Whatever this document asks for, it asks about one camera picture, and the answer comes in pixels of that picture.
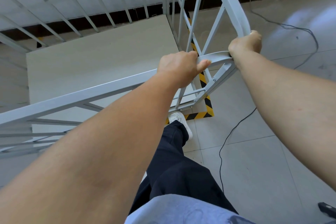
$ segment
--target pant leg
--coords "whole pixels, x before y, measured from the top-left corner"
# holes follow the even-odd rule
[[[165,127],[147,169],[148,179],[145,178],[141,183],[131,210],[135,211],[154,197],[177,194],[193,197],[237,213],[210,171],[184,156],[182,146],[187,140],[188,133],[182,123],[174,121]]]

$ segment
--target foot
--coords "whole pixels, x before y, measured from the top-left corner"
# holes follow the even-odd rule
[[[179,111],[170,112],[168,114],[168,120],[169,120],[169,123],[172,123],[175,120],[177,120],[178,122],[181,122],[188,132],[189,139],[193,137],[193,133],[191,132],[191,129],[189,128],[187,121],[181,112]]]

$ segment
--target metal railing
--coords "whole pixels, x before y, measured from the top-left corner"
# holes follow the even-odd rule
[[[73,0],[75,4],[77,4],[78,8],[82,10],[83,15],[87,18],[87,20],[91,23],[93,28],[98,32],[98,29],[94,25],[94,23],[90,20],[90,18],[87,16],[83,8],[80,6],[77,0]],[[147,4],[146,0],[142,0],[144,3],[144,8],[146,12],[146,18],[149,18],[148,16],[148,10],[147,10]],[[199,53],[198,62],[200,62],[202,59],[209,59],[212,61],[211,66],[222,64],[221,68],[216,72],[215,76],[211,76],[208,69],[205,70],[205,75],[208,80],[208,84],[201,88],[196,89],[195,85],[193,86],[193,91],[185,93],[185,88],[179,90],[179,94],[175,99],[177,99],[177,102],[174,106],[170,108],[169,111],[174,110],[185,110],[187,108],[190,108],[198,103],[200,103],[207,95],[211,94],[218,86],[220,86],[223,82],[225,82],[234,72],[235,72],[235,65],[233,62],[233,59],[230,57],[228,51],[224,52],[215,52],[211,54],[207,54],[207,49],[209,44],[211,43],[218,26],[221,22],[221,19],[223,17],[223,14],[225,11],[228,13],[230,20],[232,21],[232,24],[237,32],[238,37],[242,37],[245,35],[248,35],[250,33],[250,26],[248,23],[248,20],[246,18],[246,15],[239,3],[238,0],[222,0],[222,5],[219,9],[219,12],[217,14],[216,20],[212,26],[212,29],[210,31],[210,34],[206,40],[206,43],[201,50],[196,36],[194,34],[194,29],[196,25],[196,19],[199,13],[200,3],[201,0],[196,0],[195,3],[195,9],[194,14],[192,18],[192,22],[190,24],[187,13],[184,10],[184,2],[185,0],[177,0],[178,4],[180,5],[181,12],[180,12],[180,19],[179,19],[179,27],[178,31],[175,31],[174,28],[174,18],[175,18],[175,0],[163,0],[163,13],[167,16],[167,20],[170,24],[172,33],[174,35],[175,41],[177,46],[179,47],[179,50],[182,51],[180,47],[180,40],[181,40],[181,32],[182,32],[182,25],[183,20],[185,24],[188,27],[189,35],[187,40],[187,48],[186,51],[190,50],[191,46],[191,40],[193,40],[193,43],[195,44],[196,50]],[[28,7],[24,7],[21,3],[18,1],[14,1],[20,9],[23,9],[27,13],[35,16],[32,14],[32,12],[29,10]],[[50,0],[44,0],[44,2],[48,3],[49,5],[53,6],[53,3],[55,1]],[[111,24],[114,26],[114,22],[109,16],[109,13],[107,11],[106,6],[104,5],[102,0],[99,0],[99,3],[105,10],[107,17],[109,18]],[[125,0],[122,0],[122,3],[125,7],[126,12],[128,12]],[[132,22],[129,13],[128,19],[130,22]],[[61,16],[61,18],[70,26],[70,22]],[[49,31],[50,28],[44,24],[42,21],[40,23],[46,27]],[[20,29],[21,31],[25,32],[25,30],[18,25],[15,27]],[[71,25],[70,26],[79,36],[82,36],[76,29]],[[61,36],[59,36],[54,31],[51,31],[54,35],[56,35],[59,39],[63,39]],[[0,41],[5,40],[3,43],[8,43],[8,45],[14,47],[17,50],[26,52],[27,49],[21,46],[20,44],[16,43],[15,41],[8,39],[7,37],[0,35]],[[123,79],[115,80],[113,82],[108,82],[102,85],[98,85],[95,87],[91,87],[88,89],[80,90],[77,92],[73,92],[70,94],[66,94],[64,96],[56,97],[53,99],[49,99],[46,101],[42,101],[39,103],[31,104],[25,107],[21,107],[18,109],[14,109],[5,113],[0,114],[0,128],[11,126],[16,123],[29,123],[29,124],[46,124],[46,125],[70,125],[70,126],[77,126],[81,124],[81,122],[78,121],[68,121],[68,120],[50,120],[45,118],[40,118],[41,116],[45,116],[51,113],[55,113],[58,111],[62,111],[65,109],[69,109],[71,107],[80,107],[92,111],[99,112],[103,109],[103,107],[92,104],[90,102],[103,99],[109,96],[113,96],[122,92],[126,92],[129,90],[133,90],[140,86],[142,83],[147,81],[150,77],[152,77],[156,73],[156,69],[147,71],[144,73],[136,74],[130,77],[126,77]],[[183,97],[195,94],[195,99],[181,103],[181,100]],[[23,146],[23,145],[35,145],[38,146],[38,144],[42,143],[53,143],[57,140],[49,139],[53,136],[62,136],[65,135],[67,131],[61,131],[61,132],[54,132],[54,133],[18,133],[18,134],[0,134],[0,141],[1,138],[7,138],[7,137],[40,137],[38,139],[32,138],[30,140],[24,141],[22,143],[7,143],[7,144],[1,144],[0,143],[0,158],[5,156],[15,156],[15,155],[22,155],[24,153],[31,153],[34,150],[32,148],[24,150],[16,150],[16,147]],[[41,147],[35,147],[35,150],[43,149],[48,146],[41,146]]]

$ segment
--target cord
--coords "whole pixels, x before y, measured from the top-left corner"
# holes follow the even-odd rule
[[[315,50],[313,53],[311,53],[311,54],[305,59],[305,61],[303,61],[300,65],[296,66],[296,67],[294,68],[294,70],[297,69],[298,67],[302,66],[304,63],[306,63],[306,62],[307,62],[307,61],[308,61],[314,54],[316,54],[316,53],[319,51],[319,42],[317,41],[317,38],[315,37],[314,33],[313,33],[310,29],[308,29],[308,28],[300,28],[300,27],[296,27],[296,26],[293,26],[293,25],[290,25],[290,24],[284,24],[284,23],[280,23],[280,22],[276,22],[276,21],[271,21],[271,20],[265,18],[264,16],[262,16],[261,14],[258,14],[258,13],[256,13],[255,11],[252,10],[252,2],[251,2],[251,0],[249,0],[249,6],[250,6],[250,12],[251,12],[252,14],[255,14],[255,15],[259,16],[260,18],[264,19],[265,21],[267,21],[267,22],[269,22],[269,23],[274,23],[274,24],[276,24],[276,25],[279,25],[279,26],[282,27],[283,29],[298,29],[298,30],[302,30],[302,31],[305,31],[305,32],[309,33],[309,34],[312,36],[312,38],[313,38],[314,41],[315,41],[316,50]],[[257,110],[257,107],[256,107],[256,108],[255,108],[249,115],[247,115],[244,119],[242,119],[240,122],[238,122],[238,124],[237,124],[237,125],[230,131],[230,133],[229,133],[229,135],[226,137],[226,139],[225,139],[225,141],[224,141],[224,143],[223,143],[221,149],[219,150],[219,157],[220,157],[219,177],[220,177],[220,182],[221,182],[221,184],[222,184],[222,191],[224,191],[224,187],[223,187],[222,174],[221,174],[221,169],[222,169],[222,164],[223,164],[223,159],[222,159],[222,157],[221,157],[221,150],[223,149],[226,140],[227,140],[227,139],[229,138],[229,136],[233,133],[233,131],[238,127],[238,125],[239,125],[242,121],[244,121],[244,120],[246,120],[248,117],[250,117],[250,116],[254,113],[255,110]]]

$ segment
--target black baseboard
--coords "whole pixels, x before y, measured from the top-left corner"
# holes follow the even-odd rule
[[[245,3],[248,2],[249,0],[239,0],[239,1],[241,3]],[[189,12],[193,11],[195,8],[195,2],[196,0],[186,0],[184,3],[185,10]],[[202,0],[200,10],[220,7],[221,4],[222,4],[221,0]],[[149,5],[147,6],[147,9],[149,17],[162,14],[162,4]],[[131,15],[132,21],[143,20],[146,18],[144,7],[129,9],[128,11]],[[175,3],[175,13],[180,13],[180,6],[177,2]],[[110,13],[110,15],[116,24],[128,22],[128,17],[124,10],[118,12],[112,12]],[[106,14],[91,15],[90,18],[97,27],[111,25]],[[92,28],[91,24],[87,21],[85,17],[70,19],[69,21],[77,30],[85,30]],[[50,22],[47,23],[47,25],[51,27],[58,34],[72,32],[72,29],[64,21]],[[24,29],[32,33],[36,37],[52,35],[52,33],[50,33],[46,28],[44,28],[40,24],[27,26],[24,27]],[[19,31],[18,29],[4,30],[1,31],[1,33],[16,41],[30,39],[29,36]]]

